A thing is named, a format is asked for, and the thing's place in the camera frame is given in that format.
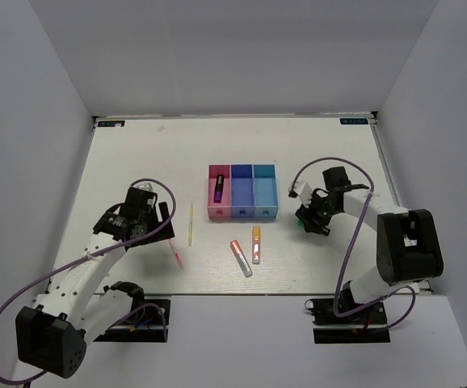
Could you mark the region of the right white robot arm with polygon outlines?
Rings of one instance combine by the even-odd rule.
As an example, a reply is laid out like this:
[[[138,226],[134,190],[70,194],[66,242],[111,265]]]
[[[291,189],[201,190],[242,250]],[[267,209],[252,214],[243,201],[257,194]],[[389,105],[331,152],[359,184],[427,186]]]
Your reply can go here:
[[[385,205],[375,196],[373,184],[353,183],[344,167],[323,173],[325,187],[311,188],[293,180],[288,190],[301,205],[295,215],[305,232],[327,236],[331,219],[339,214],[356,217],[332,302],[316,311],[321,322],[359,322],[377,304],[402,289],[442,275],[444,261],[434,218],[426,209]],[[362,226],[376,233],[376,262],[363,275],[345,281],[344,275]]]

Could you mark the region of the purple cap black highlighter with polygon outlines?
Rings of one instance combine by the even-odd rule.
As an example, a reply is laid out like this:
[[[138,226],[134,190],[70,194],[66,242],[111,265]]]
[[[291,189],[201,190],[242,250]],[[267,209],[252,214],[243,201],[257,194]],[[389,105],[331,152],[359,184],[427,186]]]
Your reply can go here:
[[[220,204],[222,201],[222,195],[224,190],[224,179],[223,174],[219,174],[216,177],[216,182],[213,191],[213,202]]]

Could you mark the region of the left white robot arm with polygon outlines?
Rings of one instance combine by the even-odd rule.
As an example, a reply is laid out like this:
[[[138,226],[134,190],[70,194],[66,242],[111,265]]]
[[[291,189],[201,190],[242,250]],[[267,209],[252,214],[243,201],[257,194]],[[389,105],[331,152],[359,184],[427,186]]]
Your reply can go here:
[[[15,319],[20,361],[69,378],[98,337],[114,326],[140,321],[152,308],[140,285],[103,282],[131,248],[175,236],[175,207],[158,201],[153,185],[146,179],[132,183],[124,201],[106,210],[93,226],[82,263],[70,268],[33,307],[21,309]]]

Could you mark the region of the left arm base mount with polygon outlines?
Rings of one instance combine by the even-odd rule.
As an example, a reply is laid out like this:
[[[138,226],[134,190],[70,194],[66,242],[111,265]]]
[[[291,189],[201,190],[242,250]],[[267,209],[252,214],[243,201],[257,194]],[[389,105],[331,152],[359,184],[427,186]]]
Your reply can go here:
[[[169,298],[146,299],[145,302],[156,305],[145,307],[119,326],[107,330],[95,341],[97,343],[165,343],[168,340],[170,323]]]

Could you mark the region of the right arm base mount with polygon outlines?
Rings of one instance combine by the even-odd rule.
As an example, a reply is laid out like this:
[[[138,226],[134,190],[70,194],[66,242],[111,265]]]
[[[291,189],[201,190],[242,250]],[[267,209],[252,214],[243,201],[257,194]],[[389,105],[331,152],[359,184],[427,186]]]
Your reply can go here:
[[[384,304],[340,318],[334,315],[333,298],[308,299],[305,310],[313,317],[315,344],[388,344],[391,342]]]

